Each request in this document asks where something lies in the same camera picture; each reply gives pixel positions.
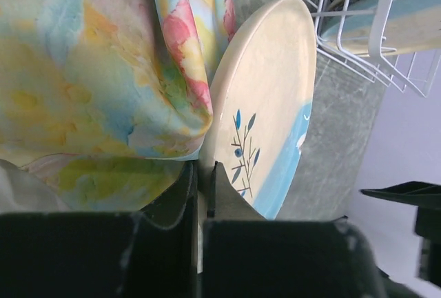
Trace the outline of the cream blue plate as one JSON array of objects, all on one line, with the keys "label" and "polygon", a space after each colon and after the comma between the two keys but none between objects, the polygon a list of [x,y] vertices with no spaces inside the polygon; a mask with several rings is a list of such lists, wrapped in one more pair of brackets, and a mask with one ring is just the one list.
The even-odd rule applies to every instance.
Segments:
[{"label": "cream blue plate", "polygon": [[[333,0],[330,11],[341,11],[345,0]],[[349,0],[348,11],[374,10],[378,0]],[[341,45],[352,54],[368,57],[368,38],[373,14],[347,15]],[[338,49],[337,33],[341,17],[327,17],[322,21],[321,39],[326,46]],[[424,50],[440,49],[440,0],[392,0],[385,23],[382,54],[391,56]]]},{"label": "cream blue plate", "polygon": [[274,219],[294,178],[311,116],[316,36],[302,0],[273,0],[233,36],[211,86],[213,122],[199,153],[200,182],[225,169],[227,217]]}]

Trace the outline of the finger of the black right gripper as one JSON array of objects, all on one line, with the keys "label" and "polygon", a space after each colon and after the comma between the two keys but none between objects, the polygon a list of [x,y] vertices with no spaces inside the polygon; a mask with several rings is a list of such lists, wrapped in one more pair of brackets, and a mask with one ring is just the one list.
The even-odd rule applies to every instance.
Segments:
[{"label": "finger of the black right gripper", "polygon": [[368,197],[418,207],[440,207],[440,185],[409,181],[383,189],[362,189]]}]

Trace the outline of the floral pastel cloth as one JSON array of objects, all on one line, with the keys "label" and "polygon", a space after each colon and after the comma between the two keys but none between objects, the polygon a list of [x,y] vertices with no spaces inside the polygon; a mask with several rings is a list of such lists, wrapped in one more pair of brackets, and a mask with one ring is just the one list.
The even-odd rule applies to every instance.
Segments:
[{"label": "floral pastel cloth", "polygon": [[233,0],[1,0],[1,211],[140,210],[196,159]]}]

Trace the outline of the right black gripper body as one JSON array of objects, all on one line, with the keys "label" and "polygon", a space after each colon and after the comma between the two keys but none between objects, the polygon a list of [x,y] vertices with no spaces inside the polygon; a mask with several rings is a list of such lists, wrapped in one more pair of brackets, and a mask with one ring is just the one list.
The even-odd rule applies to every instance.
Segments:
[{"label": "right black gripper body", "polygon": [[418,208],[414,232],[422,238],[418,276],[440,284],[440,210]]}]

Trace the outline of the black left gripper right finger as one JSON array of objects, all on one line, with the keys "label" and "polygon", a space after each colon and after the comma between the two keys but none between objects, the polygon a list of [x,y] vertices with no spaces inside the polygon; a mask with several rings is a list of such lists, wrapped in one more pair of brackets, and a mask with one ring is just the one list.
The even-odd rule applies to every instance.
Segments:
[{"label": "black left gripper right finger", "polygon": [[218,217],[216,162],[203,224],[204,297],[386,297],[365,236],[347,221]]}]

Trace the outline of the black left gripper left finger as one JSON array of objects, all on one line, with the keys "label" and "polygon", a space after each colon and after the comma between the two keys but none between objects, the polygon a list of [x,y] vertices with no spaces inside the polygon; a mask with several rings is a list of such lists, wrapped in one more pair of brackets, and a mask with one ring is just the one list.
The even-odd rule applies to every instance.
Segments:
[{"label": "black left gripper left finger", "polygon": [[1,216],[2,297],[194,297],[197,171],[133,212]]}]

